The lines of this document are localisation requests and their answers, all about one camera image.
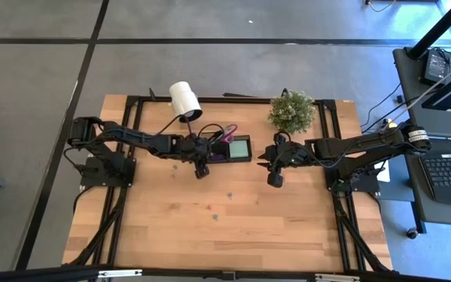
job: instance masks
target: small screen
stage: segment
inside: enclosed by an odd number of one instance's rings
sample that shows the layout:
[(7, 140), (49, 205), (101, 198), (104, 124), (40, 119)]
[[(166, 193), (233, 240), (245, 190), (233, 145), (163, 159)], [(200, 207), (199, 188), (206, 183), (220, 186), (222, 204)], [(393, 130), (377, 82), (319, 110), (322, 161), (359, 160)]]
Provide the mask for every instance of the small screen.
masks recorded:
[(231, 158), (248, 157), (247, 140), (237, 140), (230, 143), (229, 154)]

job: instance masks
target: green plant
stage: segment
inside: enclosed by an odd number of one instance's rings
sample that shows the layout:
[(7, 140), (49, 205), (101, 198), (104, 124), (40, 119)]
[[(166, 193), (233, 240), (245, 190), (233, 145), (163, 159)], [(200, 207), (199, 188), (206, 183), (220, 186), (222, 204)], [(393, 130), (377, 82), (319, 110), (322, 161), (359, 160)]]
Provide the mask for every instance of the green plant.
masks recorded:
[(269, 120), (279, 130), (290, 134), (307, 132), (316, 115), (314, 99), (303, 91), (283, 90), (283, 95), (271, 100)]

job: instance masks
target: concrete floor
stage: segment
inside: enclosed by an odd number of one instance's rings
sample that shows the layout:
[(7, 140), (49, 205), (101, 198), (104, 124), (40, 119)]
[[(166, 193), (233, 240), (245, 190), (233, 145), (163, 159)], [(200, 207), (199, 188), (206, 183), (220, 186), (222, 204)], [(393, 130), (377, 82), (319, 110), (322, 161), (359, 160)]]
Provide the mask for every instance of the concrete floor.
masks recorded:
[[(0, 0), (0, 37), (87, 38), (100, 4)], [(420, 3), (374, 13), (361, 0), (118, 0), (109, 5), (100, 37), (418, 39), (440, 17), (435, 4)], [(450, 33), (443, 38), (451, 39)], [(173, 82), (184, 80), (200, 96), (270, 97), (288, 87), (314, 98), (353, 99), (364, 122), (368, 109), (399, 83), (393, 49), (97, 45), (76, 115), (99, 114), (106, 94), (146, 95), (152, 87), (165, 96)], [(0, 189), (0, 271), (12, 268), (84, 54), (84, 45), (0, 45), (0, 177), (8, 183)], [(387, 101), (372, 119), (393, 106)], [(62, 162), (30, 267), (60, 264), (78, 182)], [(414, 224), (408, 203), (383, 202), (382, 215), (396, 270), (451, 279), (451, 226), (428, 224), (428, 234), (409, 240), (403, 236)]]

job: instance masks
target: desk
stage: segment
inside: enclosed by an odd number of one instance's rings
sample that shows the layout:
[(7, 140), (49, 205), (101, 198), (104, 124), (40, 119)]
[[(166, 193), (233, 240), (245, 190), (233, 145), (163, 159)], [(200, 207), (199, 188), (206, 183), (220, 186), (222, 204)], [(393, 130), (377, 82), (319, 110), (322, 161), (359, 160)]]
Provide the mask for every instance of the desk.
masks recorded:
[[(429, 86), (423, 85), (418, 81), (422, 63), (409, 59), (403, 49), (396, 49), (393, 55), (406, 100), (425, 92)], [(409, 110), (409, 114), (410, 119), (419, 126), (425, 127), (430, 136), (451, 136), (451, 113), (424, 109), (421, 106), (421, 102), (419, 102)], [(436, 139), (431, 141), (433, 150), (451, 150), (451, 141)], [(415, 196), (412, 209), (416, 219), (417, 231), (425, 233), (423, 222), (451, 224), (451, 204), (438, 203), (432, 199), (418, 159), (413, 156), (407, 156), (406, 164)]]
[[(106, 96), (100, 117), (121, 123), (126, 99)], [(193, 131), (211, 122), (238, 124), (237, 135), (251, 136), (252, 162), (210, 164), (210, 175), (198, 180), (191, 164), (135, 150), (135, 179), (124, 208), (115, 265), (342, 271), (334, 208), (323, 169), (284, 169), (283, 188), (276, 189), (266, 183), (265, 168), (256, 165), (257, 156), (271, 145), (276, 132), (267, 121), (270, 105), (202, 103), (201, 107), (204, 113), (191, 123)], [(343, 138), (360, 134), (353, 102), (337, 101), (337, 114)], [(172, 117), (168, 103), (146, 102), (139, 130), (157, 132)], [(166, 132), (188, 134), (186, 126), (178, 122)], [(292, 139), (303, 142), (321, 137), (317, 118), (307, 133)], [(64, 262), (75, 259), (97, 231), (105, 195), (105, 188), (97, 188), (79, 200)], [(354, 195), (360, 233), (373, 253), (391, 268), (377, 203), (364, 193)], [(105, 262), (109, 241), (107, 237), (101, 262)], [(348, 248), (355, 268), (350, 236)]]

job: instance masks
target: desk leg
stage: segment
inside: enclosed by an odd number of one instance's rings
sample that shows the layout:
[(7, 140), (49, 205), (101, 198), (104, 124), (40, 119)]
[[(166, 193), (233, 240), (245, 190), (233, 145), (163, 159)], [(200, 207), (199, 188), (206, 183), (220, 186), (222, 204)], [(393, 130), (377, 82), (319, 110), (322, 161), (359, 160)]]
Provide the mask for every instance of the desk leg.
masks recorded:
[(410, 239), (415, 239), (418, 234), (426, 234), (427, 230), (424, 222), (420, 219), (419, 210), (415, 202), (410, 202), (410, 204), (412, 205), (413, 219), (415, 219), (415, 228), (410, 228), (406, 235)]

